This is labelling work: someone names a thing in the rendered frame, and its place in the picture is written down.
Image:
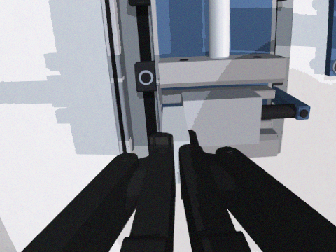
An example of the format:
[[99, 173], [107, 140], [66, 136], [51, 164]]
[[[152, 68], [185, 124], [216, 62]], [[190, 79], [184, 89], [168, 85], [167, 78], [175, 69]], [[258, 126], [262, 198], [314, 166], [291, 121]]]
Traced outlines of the grey flat bar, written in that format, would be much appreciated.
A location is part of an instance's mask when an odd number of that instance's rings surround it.
[[214, 88], [199, 88], [199, 89], [185, 89], [185, 90], [163, 90], [162, 91], [162, 104], [180, 104], [181, 92], [189, 91], [204, 91], [204, 90], [229, 90], [229, 89], [249, 89], [258, 93], [262, 99], [274, 99], [275, 90], [267, 85], [261, 86], [244, 86], [244, 87], [214, 87]]
[[261, 120], [261, 129], [269, 129], [272, 128], [273, 121], [271, 119], [269, 120]]

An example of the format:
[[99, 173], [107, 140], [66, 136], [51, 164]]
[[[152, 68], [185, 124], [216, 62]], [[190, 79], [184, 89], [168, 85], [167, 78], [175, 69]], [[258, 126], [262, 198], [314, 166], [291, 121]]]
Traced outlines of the grey rectangular block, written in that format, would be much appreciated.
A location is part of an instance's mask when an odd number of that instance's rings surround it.
[[181, 101], [201, 147], [259, 144], [263, 98], [251, 88], [181, 92]]

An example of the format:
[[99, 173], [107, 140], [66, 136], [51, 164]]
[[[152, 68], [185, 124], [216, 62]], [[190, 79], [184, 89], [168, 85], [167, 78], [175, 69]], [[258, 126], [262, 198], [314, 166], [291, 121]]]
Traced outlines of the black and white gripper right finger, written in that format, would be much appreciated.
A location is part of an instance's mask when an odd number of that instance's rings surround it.
[[205, 153], [183, 106], [173, 108], [192, 252], [251, 252], [229, 212], [262, 252], [336, 252], [334, 224], [236, 148]]

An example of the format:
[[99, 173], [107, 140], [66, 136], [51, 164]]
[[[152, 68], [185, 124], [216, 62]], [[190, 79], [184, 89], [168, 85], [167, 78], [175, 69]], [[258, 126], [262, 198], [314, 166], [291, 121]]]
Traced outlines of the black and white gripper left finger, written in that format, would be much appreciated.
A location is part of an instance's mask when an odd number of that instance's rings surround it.
[[135, 210], [120, 252], [174, 252], [176, 184], [172, 106], [149, 156], [114, 157], [21, 252], [109, 252]]

